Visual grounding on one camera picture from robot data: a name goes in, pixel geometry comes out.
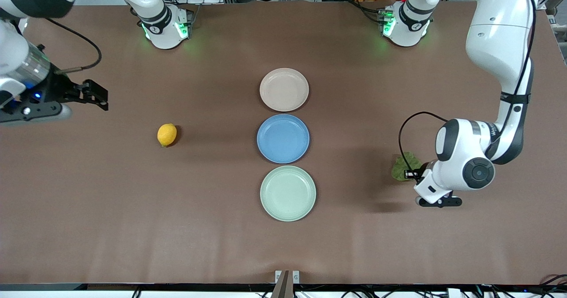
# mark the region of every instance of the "green led light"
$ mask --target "green led light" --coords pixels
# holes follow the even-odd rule
[[[393,26],[396,25],[396,18],[392,18],[392,20],[384,25],[384,35],[390,36],[392,34]]]
[[[146,26],[144,26],[144,24],[142,24],[142,28],[144,28],[144,32],[146,33],[146,39],[150,40],[150,35],[148,35],[148,30],[146,29]]]
[[[187,38],[189,36],[187,29],[185,27],[185,24],[181,23],[176,23],[175,27],[177,28],[178,32],[179,32],[179,36],[183,39]]]

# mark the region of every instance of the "green plate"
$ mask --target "green plate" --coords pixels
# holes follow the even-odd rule
[[[260,188],[260,199],[268,214],[281,221],[304,218],[315,205],[317,192],[309,174],[296,166],[272,170]]]

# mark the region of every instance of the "plate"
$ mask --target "plate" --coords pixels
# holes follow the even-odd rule
[[[304,218],[313,209],[316,196],[309,173],[292,165],[272,170],[260,188],[262,206],[271,217],[281,221]]]
[[[266,74],[260,84],[260,96],[268,107],[290,112],[302,106],[309,96],[309,83],[297,70],[276,69]]]
[[[278,114],[262,123],[256,142],[266,159],[279,164],[292,163],[307,151],[309,130],[296,116]]]

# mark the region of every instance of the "black strap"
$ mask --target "black strap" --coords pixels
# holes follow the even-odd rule
[[[509,104],[529,104],[531,93],[528,94],[510,94],[500,92],[500,101],[508,102]]]
[[[417,9],[412,4],[409,3],[409,0],[405,1],[405,5],[408,7],[409,10],[415,12],[416,14],[431,14],[433,10],[435,10],[435,8],[429,10]]]
[[[405,14],[403,6],[401,6],[400,8],[400,20],[408,27],[410,31],[419,31],[419,29],[421,29],[424,26],[424,24],[426,24],[427,21],[429,21],[429,18],[431,18],[431,15],[426,19],[420,21],[413,20],[409,18],[407,14]]]
[[[144,27],[146,27],[146,29],[150,30],[150,32],[153,33],[154,35],[160,35],[162,34],[164,28],[167,27],[168,24],[170,24],[172,18],[171,9],[168,6],[164,6],[164,11],[162,11],[162,15],[163,14],[165,14],[165,17],[160,19],[158,22],[146,22],[145,18],[142,18],[140,16],[138,17],[142,19],[142,24],[144,25]]]

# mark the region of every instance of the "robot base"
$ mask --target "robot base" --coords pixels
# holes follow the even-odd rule
[[[402,5],[403,3],[401,1],[397,1],[393,5],[385,8],[385,11],[393,12],[393,17],[391,22],[383,26],[382,34],[398,46],[415,46],[427,33],[427,26],[429,26],[431,21],[427,21],[427,23],[417,31],[409,30],[409,27],[400,19],[400,7]]]
[[[174,5],[167,6],[172,13],[171,22],[163,29],[161,34],[153,34],[144,27],[146,38],[159,49],[172,49],[191,35],[193,12],[180,9]]]

